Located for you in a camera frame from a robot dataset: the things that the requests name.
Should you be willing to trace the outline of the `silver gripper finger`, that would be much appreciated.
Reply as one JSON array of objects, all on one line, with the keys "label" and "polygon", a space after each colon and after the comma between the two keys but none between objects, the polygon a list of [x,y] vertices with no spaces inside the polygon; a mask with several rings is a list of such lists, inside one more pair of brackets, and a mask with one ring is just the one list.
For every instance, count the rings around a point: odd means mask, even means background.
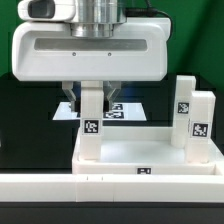
[{"label": "silver gripper finger", "polygon": [[70,101],[71,111],[79,112],[81,101],[79,98],[76,97],[75,93],[73,92],[73,84],[74,84],[73,81],[63,81],[62,90]]},{"label": "silver gripper finger", "polygon": [[114,100],[116,99],[120,90],[121,90],[120,81],[105,81],[103,83],[103,91],[104,91],[103,111],[104,112],[109,112],[112,110],[112,104]]}]

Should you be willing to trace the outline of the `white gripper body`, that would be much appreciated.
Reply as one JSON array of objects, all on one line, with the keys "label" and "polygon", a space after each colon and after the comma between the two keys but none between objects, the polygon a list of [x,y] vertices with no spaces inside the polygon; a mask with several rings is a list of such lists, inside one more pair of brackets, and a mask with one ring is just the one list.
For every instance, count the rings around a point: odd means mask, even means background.
[{"label": "white gripper body", "polygon": [[25,22],[12,42],[20,81],[160,81],[167,74],[167,18],[129,18],[110,38],[76,38],[66,23]]}]

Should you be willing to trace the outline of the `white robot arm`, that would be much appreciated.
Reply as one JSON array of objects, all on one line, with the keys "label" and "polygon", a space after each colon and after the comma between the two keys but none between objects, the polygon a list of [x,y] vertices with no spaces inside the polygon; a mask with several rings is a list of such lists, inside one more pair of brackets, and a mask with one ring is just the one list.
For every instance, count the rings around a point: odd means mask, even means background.
[{"label": "white robot arm", "polygon": [[21,0],[12,71],[20,81],[104,83],[103,109],[124,81],[167,74],[172,23],[125,0]]}]

